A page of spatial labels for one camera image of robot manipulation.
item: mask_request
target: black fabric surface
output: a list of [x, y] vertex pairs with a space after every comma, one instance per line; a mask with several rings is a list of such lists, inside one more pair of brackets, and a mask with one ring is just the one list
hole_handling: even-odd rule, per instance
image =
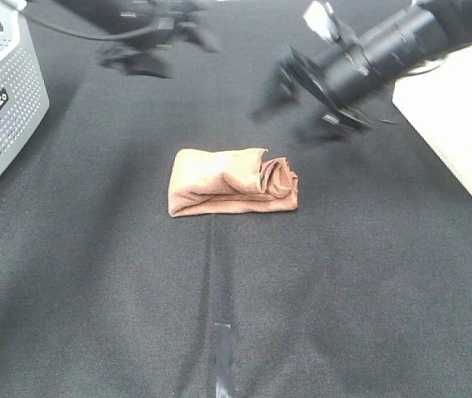
[[[334, 8], [364, 32], [408, 3]], [[31, 24], [51, 108], [0, 179], [0, 397], [213, 396], [214, 322], [234, 331], [237, 397], [472, 396], [472, 198], [392, 88], [362, 106], [395, 123], [346, 139], [308, 95], [249, 119], [283, 46], [323, 47], [307, 5], [214, 4], [223, 52], [175, 45], [174, 80]], [[286, 156], [299, 210], [170, 218], [185, 147]]]

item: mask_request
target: black cable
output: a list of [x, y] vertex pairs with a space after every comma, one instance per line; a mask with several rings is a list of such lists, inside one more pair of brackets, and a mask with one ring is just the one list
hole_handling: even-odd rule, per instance
[[37, 25], [40, 25], [41, 27], [45, 27], [46, 29], [50, 29], [54, 32], [59, 32], [67, 36], [76, 37], [78, 39], [91, 40], [91, 41], [122, 41], [126, 39], [132, 39], [138, 36], [143, 36], [145, 34], [156, 31], [156, 29], [154, 29], [153, 27], [146, 26], [146, 27], [140, 27], [139, 29], [134, 29], [129, 32], [120, 33], [117, 35], [91, 36], [91, 35], [86, 35], [84, 33], [75, 32], [70, 29], [66, 29], [64, 27], [59, 27], [49, 22], [42, 21], [40, 18], [27, 13], [25, 10], [18, 10], [14, 6], [14, 4], [9, 3], [7, 0], [0, 0], [0, 2], [12, 8], [13, 10], [20, 12], [27, 20], [34, 22]]

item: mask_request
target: folded towel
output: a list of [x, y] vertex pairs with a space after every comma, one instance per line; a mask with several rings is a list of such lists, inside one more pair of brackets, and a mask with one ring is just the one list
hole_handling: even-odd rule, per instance
[[295, 210], [298, 177], [286, 158], [262, 162], [264, 152], [182, 149], [169, 182], [169, 215]]

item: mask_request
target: brown towel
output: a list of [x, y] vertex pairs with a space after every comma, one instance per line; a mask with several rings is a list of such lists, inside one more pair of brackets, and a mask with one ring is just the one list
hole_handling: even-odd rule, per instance
[[169, 182], [172, 217], [206, 213], [289, 211], [298, 207], [298, 177], [286, 158], [262, 162], [266, 149], [182, 149]]

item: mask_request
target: black tablecloth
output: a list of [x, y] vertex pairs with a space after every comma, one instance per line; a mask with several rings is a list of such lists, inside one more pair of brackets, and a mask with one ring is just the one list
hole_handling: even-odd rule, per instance
[[[361, 33], [408, 3], [334, 8]], [[316, 124], [309, 95], [249, 118], [283, 46], [324, 47], [307, 6], [215, 3], [223, 52], [163, 51], [174, 80], [30, 24], [51, 107], [0, 179], [1, 397], [213, 396], [214, 322], [232, 325], [238, 397], [472, 396], [472, 197], [392, 87], [360, 105], [361, 135]], [[249, 147], [290, 160], [297, 211], [169, 217], [180, 148]]]

